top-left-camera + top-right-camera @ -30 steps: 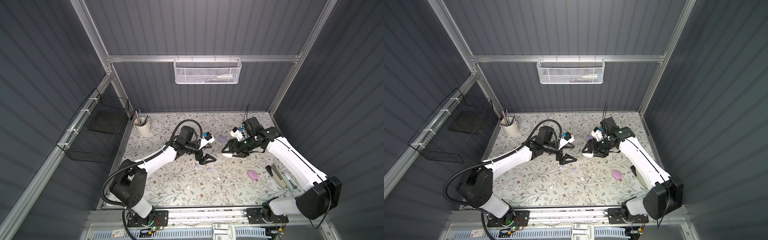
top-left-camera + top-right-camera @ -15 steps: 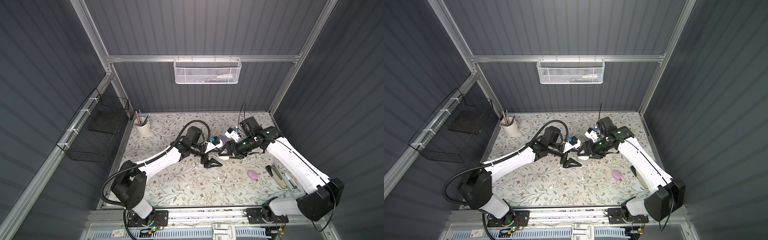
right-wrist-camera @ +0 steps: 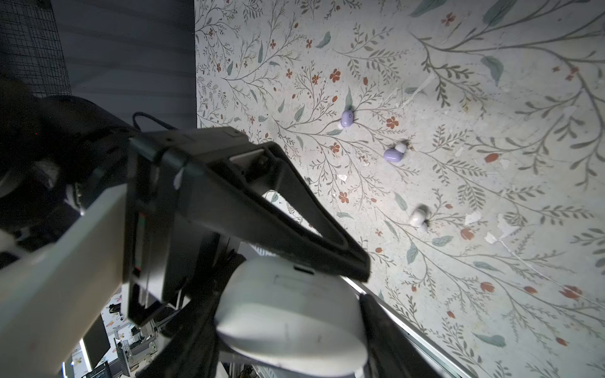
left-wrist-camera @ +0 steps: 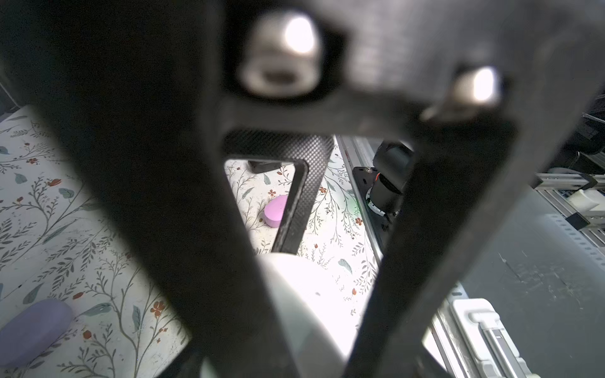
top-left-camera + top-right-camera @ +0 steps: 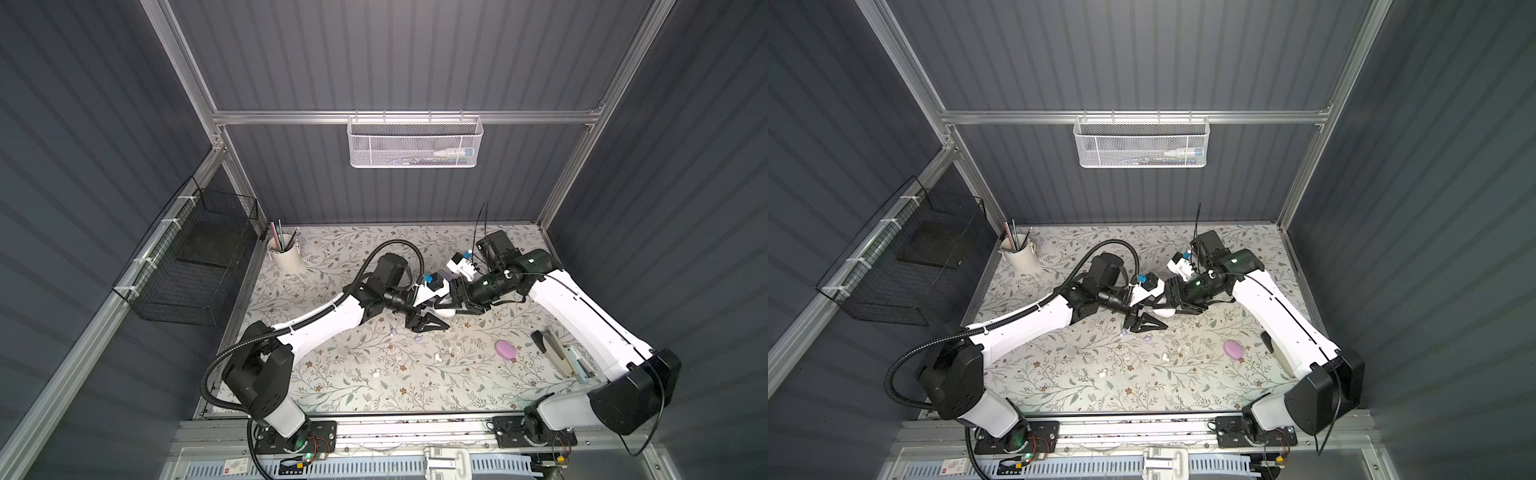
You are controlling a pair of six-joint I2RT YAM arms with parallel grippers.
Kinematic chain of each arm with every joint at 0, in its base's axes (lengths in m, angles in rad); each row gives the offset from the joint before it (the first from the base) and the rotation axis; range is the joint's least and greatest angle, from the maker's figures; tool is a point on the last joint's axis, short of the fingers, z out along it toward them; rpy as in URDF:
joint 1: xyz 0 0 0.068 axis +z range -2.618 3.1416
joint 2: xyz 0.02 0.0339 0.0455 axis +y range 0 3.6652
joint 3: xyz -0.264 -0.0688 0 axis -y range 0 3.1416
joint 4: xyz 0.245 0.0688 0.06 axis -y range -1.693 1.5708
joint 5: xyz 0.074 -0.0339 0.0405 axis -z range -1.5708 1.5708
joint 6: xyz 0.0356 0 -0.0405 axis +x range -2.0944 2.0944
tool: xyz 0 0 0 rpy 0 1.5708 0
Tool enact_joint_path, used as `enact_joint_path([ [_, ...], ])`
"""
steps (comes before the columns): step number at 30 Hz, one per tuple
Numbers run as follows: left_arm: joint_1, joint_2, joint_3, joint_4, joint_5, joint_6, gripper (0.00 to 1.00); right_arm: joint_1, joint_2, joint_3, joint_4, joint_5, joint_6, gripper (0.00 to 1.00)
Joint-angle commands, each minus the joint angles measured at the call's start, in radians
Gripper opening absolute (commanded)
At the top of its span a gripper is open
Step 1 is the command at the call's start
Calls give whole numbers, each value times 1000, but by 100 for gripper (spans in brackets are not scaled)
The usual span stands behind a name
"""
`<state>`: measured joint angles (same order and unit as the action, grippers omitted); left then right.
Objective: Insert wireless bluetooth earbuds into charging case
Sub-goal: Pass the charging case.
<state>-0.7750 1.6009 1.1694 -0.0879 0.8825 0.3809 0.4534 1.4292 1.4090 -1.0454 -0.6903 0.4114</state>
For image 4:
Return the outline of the white earbud case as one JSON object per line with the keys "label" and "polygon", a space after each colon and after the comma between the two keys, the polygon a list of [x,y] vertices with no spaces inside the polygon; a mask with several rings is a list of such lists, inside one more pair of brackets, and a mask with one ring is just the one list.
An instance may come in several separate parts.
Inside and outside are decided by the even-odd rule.
{"label": "white earbud case", "polygon": [[298,255],[258,255],[300,377],[341,377],[356,327],[332,276]]}

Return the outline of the pink earbud charging case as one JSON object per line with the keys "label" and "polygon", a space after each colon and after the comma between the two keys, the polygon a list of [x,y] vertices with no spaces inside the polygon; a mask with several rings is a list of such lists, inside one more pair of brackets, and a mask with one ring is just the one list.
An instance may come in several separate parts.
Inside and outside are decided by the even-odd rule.
{"label": "pink earbud charging case", "polygon": [[281,195],[270,200],[264,207],[262,218],[271,228],[279,228],[285,213],[288,196]]}

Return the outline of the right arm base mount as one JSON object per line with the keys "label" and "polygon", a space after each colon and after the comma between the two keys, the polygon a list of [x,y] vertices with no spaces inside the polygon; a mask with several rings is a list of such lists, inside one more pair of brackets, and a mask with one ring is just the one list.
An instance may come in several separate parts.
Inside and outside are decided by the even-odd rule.
{"label": "right arm base mount", "polygon": [[374,167],[354,167],[352,173],[369,216],[371,232],[383,250],[401,209],[403,194]]}

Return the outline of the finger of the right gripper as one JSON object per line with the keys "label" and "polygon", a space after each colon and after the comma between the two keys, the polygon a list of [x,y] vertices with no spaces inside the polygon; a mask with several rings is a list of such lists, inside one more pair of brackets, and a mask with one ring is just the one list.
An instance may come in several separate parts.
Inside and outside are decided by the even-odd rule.
{"label": "finger of the right gripper", "polygon": [[226,158],[289,162],[295,167],[273,252],[291,255],[298,252],[333,147],[331,135],[235,131],[225,137]]}

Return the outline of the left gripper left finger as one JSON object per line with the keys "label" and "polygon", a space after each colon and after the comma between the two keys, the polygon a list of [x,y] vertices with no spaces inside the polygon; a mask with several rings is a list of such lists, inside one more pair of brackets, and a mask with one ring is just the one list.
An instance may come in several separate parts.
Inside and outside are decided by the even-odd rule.
{"label": "left gripper left finger", "polygon": [[220,1],[4,1],[1,55],[222,377],[296,377],[222,161]]}

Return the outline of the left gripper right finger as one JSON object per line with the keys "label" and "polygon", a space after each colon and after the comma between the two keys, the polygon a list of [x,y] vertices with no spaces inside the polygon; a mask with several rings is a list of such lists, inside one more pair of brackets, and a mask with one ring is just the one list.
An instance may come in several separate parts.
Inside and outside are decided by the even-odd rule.
{"label": "left gripper right finger", "polygon": [[405,139],[403,207],[345,377],[406,376],[421,339],[604,80],[602,1],[226,1],[225,119]]}

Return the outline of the lavender earbud case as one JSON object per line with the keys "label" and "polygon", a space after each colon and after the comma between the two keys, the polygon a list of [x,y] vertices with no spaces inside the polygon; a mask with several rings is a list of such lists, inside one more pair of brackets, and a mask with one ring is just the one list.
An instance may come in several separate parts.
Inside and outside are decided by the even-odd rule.
{"label": "lavender earbud case", "polygon": [[1,367],[19,368],[39,357],[73,319],[72,308],[60,300],[31,305],[1,329]]}

